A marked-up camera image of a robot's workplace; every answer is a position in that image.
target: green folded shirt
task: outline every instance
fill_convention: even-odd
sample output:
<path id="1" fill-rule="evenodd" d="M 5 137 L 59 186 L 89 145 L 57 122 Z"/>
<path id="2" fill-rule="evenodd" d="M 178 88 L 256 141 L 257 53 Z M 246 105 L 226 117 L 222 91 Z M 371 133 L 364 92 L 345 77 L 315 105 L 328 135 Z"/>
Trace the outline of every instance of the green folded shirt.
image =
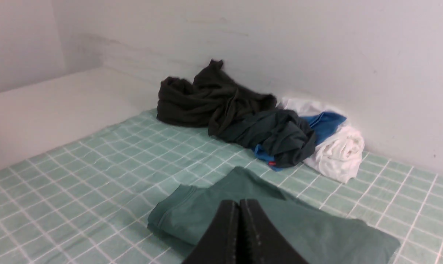
<path id="1" fill-rule="evenodd" d="M 257 199 L 292 247 L 310 264 L 387 264 L 400 242 L 358 219 L 332 216 L 235 167 L 208 188 L 180 185 L 148 217 L 149 227 L 195 246 L 223 199 Z"/>

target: mattress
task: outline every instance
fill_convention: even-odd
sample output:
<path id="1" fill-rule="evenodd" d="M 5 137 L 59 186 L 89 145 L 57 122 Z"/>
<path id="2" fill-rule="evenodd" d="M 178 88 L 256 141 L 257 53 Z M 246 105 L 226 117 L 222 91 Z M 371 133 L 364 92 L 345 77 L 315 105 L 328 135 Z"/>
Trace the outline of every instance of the mattress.
<path id="1" fill-rule="evenodd" d="M 392 263 L 443 264 L 443 177 L 372 153 L 339 184 L 305 165 L 272 171 L 250 150 L 142 112 L 0 170 L 0 264 L 180 263 L 146 228 L 180 184 L 251 169 L 309 204 L 401 240 Z"/>

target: white wall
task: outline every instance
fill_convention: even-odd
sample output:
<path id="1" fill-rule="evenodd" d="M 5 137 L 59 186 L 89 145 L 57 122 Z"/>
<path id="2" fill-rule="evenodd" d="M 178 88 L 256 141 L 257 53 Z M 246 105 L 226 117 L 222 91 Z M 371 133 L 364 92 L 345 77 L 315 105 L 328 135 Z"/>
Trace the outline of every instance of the white wall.
<path id="1" fill-rule="evenodd" d="M 443 172 L 443 0 L 52 0 L 69 71 L 158 83 L 211 58 L 346 110 L 367 148 Z"/>
<path id="2" fill-rule="evenodd" d="M 0 92 L 64 73 L 50 0 L 0 0 Z"/>

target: grid pattern fabric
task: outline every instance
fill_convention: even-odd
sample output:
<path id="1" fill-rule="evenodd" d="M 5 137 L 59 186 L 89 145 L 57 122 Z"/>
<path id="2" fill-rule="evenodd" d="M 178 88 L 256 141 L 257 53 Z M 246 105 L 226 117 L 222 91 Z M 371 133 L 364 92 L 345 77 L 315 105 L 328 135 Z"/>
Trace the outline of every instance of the grid pattern fabric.
<path id="1" fill-rule="evenodd" d="M 154 110 L 0 170 L 0 264 L 176 264 L 146 228 L 179 184 L 242 166 L 311 205 L 399 238 L 391 263 L 443 264 L 443 176 L 364 154 L 339 184 L 305 165 L 270 170 L 250 150 L 165 125 Z"/>

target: clothing pile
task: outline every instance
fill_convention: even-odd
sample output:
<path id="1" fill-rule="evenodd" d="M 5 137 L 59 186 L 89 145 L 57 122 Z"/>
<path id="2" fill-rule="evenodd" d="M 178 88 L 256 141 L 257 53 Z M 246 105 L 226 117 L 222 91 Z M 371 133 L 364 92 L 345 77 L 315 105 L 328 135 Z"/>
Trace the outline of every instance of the clothing pile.
<path id="1" fill-rule="evenodd" d="M 158 93 L 158 120 L 183 127 L 208 127 L 208 134 L 243 147 L 261 148 L 276 168 L 297 165 L 314 153 L 316 135 L 307 120 L 276 109 L 273 95 L 236 83 L 212 60 L 191 84 L 168 77 Z"/>
<path id="2" fill-rule="evenodd" d="M 365 141 L 340 110 L 321 102 L 289 97 L 282 98 L 278 107 L 295 111 L 316 131 L 317 146 L 314 154 L 303 161 L 306 165 L 338 182 L 347 183 L 357 176 Z M 320 129 L 311 123 L 317 118 L 326 118 Z"/>
<path id="3" fill-rule="evenodd" d="M 262 95 L 210 64 L 188 80 L 168 77 L 158 93 L 158 120 L 208 127 L 208 134 L 252 149 L 274 170 L 300 162 L 339 182 L 357 176 L 364 140 L 341 111 L 320 102 Z"/>

